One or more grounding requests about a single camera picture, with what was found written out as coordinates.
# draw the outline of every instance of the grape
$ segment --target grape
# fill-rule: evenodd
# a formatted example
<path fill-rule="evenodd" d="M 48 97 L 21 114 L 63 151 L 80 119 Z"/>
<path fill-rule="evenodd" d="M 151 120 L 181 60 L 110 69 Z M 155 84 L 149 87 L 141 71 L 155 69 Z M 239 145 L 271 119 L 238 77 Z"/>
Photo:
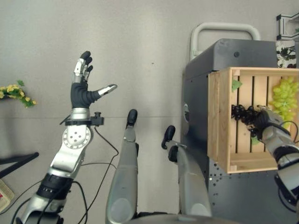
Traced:
<path fill-rule="evenodd" d="M 273 106 L 273 111 L 279 114 L 284 121 L 293 120 L 298 108 L 296 99 L 299 91 L 299 82 L 294 81 L 294 77 L 284 78 L 278 86 L 273 88 L 273 101 L 269 102 Z"/>

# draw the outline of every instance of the wooden box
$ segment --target wooden box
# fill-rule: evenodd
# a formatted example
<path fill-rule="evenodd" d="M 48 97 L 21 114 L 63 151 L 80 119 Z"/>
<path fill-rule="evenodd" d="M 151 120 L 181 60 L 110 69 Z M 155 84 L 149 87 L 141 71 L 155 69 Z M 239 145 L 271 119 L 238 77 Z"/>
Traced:
<path fill-rule="evenodd" d="M 208 76 L 208 156 L 227 173 L 277 169 L 263 143 L 251 145 L 250 131 L 231 119 L 231 105 L 268 105 L 272 89 L 285 77 L 298 81 L 299 69 L 230 67 Z M 242 86 L 232 92 L 232 80 Z M 294 120 L 298 124 L 298 114 Z M 292 138 L 296 127 L 291 125 Z"/>

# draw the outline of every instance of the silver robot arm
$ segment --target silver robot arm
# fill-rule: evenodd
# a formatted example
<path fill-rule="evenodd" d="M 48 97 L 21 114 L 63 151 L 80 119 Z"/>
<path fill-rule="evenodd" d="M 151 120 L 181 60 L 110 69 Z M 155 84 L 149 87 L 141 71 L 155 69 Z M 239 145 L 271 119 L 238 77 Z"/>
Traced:
<path fill-rule="evenodd" d="M 62 145 L 22 217 L 16 219 L 18 224 L 36 223 L 41 213 L 47 217 L 45 223 L 61 223 L 57 214 L 64 208 L 66 196 L 84 160 L 86 147 L 93 138 L 90 126 L 103 124 L 99 113 L 95 117 L 90 116 L 89 106 L 117 88 L 117 85 L 112 84 L 97 91 L 87 90 L 87 80 L 93 69 L 92 66 L 88 67 L 91 61 L 89 51 L 78 59 L 72 77 L 72 111 L 65 122 L 67 128 L 62 136 Z"/>
<path fill-rule="evenodd" d="M 262 108 L 254 122 L 258 139 L 265 144 L 278 164 L 275 182 L 284 198 L 297 205 L 299 223 L 299 147 L 290 133 L 281 124 L 281 117 L 267 108 Z"/>

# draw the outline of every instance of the black cable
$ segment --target black cable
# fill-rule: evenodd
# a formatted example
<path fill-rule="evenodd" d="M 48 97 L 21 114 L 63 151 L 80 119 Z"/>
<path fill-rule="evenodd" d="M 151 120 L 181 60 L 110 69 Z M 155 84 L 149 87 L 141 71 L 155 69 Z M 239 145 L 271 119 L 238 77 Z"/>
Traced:
<path fill-rule="evenodd" d="M 287 206 L 287 205 L 284 203 L 284 201 L 282 200 L 281 195 L 280 195 L 280 189 L 278 189 L 278 197 L 279 197 L 280 202 L 285 206 L 286 209 L 288 209 L 288 210 L 291 211 L 291 212 L 296 213 L 295 210 L 291 209 L 289 206 Z"/>
<path fill-rule="evenodd" d="M 282 126 L 283 124 L 288 123 L 288 122 L 290 122 L 290 123 L 292 123 L 296 126 L 296 135 L 295 135 L 295 138 L 294 138 L 294 143 L 298 143 L 298 142 L 296 142 L 296 139 L 297 139 L 297 136 L 298 136 L 298 125 L 294 121 L 287 120 L 287 121 L 282 122 L 279 126 Z"/>
<path fill-rule="evenodd" d="M 117 150 L 117 148 L 114 146 L 114 145 L 112 145 L 103 135 L 101 135 L 99 132 L 98 132 L 98 130 L 96 129 L 96 127 L 94 127 L 94 130 L 95 130 L 95 132 L 105 141 L 105 142 L 107 142 L 115 151 L 116 151 L 116 154 L 111 158 L 111 160 L 110 160 L 110 162 L 109 162 L 109 165 L 108 165 L 108 167 L 107 167 L 107 169 L 106 169 L 106 171 L 105 171 L 105 173 L 104 173 L 104 176 L 103 176 L 103 178 L 102 178 L 102 180 L 101 180 L 101 183 L 100 183 L 100 185 L 99 185 L 99 188 L 98 188 L 98 190 L 97 190 L 97 193 L 95 194 L 95 197 L 93 198 L 93 200 L 92 200 L 92 202 L 90 203 L 90 205 L 88 206 L 88 209 L 87 209 L 87 211 L 89 211 L 90 210 L 90 208 L 91 208 L 91 206 L 93 205 L 93 203 L 94 203 L 94 201 L 96 200 L 96 198 L 97 198 L 97 196 L 98 196 L 98 194 L 99 194 L 99 191 L 100 191 L 100 189 L 101 189 L 101 187 L 102 187 L 102 184 L 103 184 L 103 182 L 104 182 L 104 179 L 105 179 L 105 177 L 106 177 L 106 175 L 107 175 L 107 173 L 108 173 L 108 170 L 109 170 L 109 168 L 110 168 L 110 166 L 112 165 L 111 163 L 112 163 L 112 161 L 113 161 L 113 159 L 116 157 L 116 156 L 118 156 L 118 154 L 119 154 L 119 152 L 118 152 L 118 150 Z M 83 218 L 85 217 L 85 215 L 86 215 L 86 213 L 82 216 L 82 218 L 80 219 L 80 221 L 78 222 L 78 224 L 80 224 L 81 222 L 82 222 L 82 220 L 83 220 Z"/>
<path fill-rule="evenodd" d="M 29 189 L 31 189 L 33 186 L 35 186 L 35 185 L 37 185 L 38 183 L 40 183 L 40 182 L 42 182 L 42 181 L 38 181 L 38 182 L 36 182 L 36 183 L 34 183 L 34 184 L 32 184 L 30 187 L 28 187 L 26 190 L 24 190 L 23 191 L 23 193 L 21 193 L 18 197 L 17 197 L 17 199 L 15 199 L 15 201 L 5 210 L 5 211 L 3 211 L 3 212 L 1 212 L 0 213 L 0 215 L 3 215 L 4 213 L 6 213 L 16 202 L 17 202 L 17 200 L 23 195 L 23 194 L 25 194 Z"/>
<path fill-rule="evenodd" d="M 61 121 L 60 123 L 59 123 L 59 125 L 62 125 L 69 117 L 70 117 L 71 115 L 69 114 L 65 119 L 63 119 L 63 121 Z"/>
<path fill-rule="evenodd" d="M 94 164 L 107 164 L 107 165 L 109 165 L 110 163 L 109 162 L 89 162 L 89 163 L 82 164 L 81 166 L 94 165 Z"/>
<path fill-rule="evenodd" d="M 14 216 L 13 216 L 13 218 L 12 218 L 10 224 L 14 224 L 15 217 L 17 216 L 19 210 L 20 210 L 21 207 L 22 207 L 25 203 L 27 203 L 29 200 L 30 200 L 30 198 L 28 198 L 26 201 L 22 202 L 22 204 L 19 205 L 19 207 L 17 208 L 17 210 L 14 212 Z"/>
<path fill-rule="evenodd" d="M 86 218 L 85 218 L 84 224 L 86 224 L 87 220 L 88 220 L 88 210 L 87 210 L 87 203 L 86 203 L 85 194 L 84 194 L 83 188 L 82 188 L 82 186 L 81 186 L 81 184 L 79 182 L 73 181 L 73 183 L 75 183 L 75 184 L 77 184 L 79 186 L 81 194 L 82 194 L 82 197 L 83 197 L 84 206 L 85 206 L 85 213 L 86 213 Z"/>

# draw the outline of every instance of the metal handle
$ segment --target metal handle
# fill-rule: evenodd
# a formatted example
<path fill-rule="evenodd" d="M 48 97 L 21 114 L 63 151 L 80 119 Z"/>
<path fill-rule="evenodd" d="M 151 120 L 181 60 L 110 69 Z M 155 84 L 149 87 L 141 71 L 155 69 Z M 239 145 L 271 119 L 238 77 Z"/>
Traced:
<path fill-rule="evenodd" d="M 248 32 L 253 40 L 260 41 L 261 35 L 259 31 L 249 24 L 243 23 L 226 23 L 226 22 L 204 22 L 198 25 L 192 31 L 191 44 L 190 44 L 190 61 L 201 54 L 202 51 L 198 51 L 198 34 L 204 29 L 217 29 L 217 30 L 237 30 Z"/>

